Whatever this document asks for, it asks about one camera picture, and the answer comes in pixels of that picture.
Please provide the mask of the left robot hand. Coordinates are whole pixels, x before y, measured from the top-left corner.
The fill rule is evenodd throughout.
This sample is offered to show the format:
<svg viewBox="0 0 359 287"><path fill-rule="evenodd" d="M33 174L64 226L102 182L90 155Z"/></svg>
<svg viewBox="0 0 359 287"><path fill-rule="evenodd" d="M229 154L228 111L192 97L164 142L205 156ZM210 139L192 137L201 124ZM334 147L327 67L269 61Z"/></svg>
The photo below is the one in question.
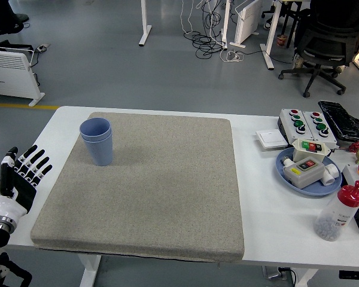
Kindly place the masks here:
<svg viewBox="0 0 359 287"><path fill-rule="evenodd" d="M45 150L31 146L18 156L18 148L11 148L0 166L0 222L14 224L29 213L36 188L53 166Z"/></svg>

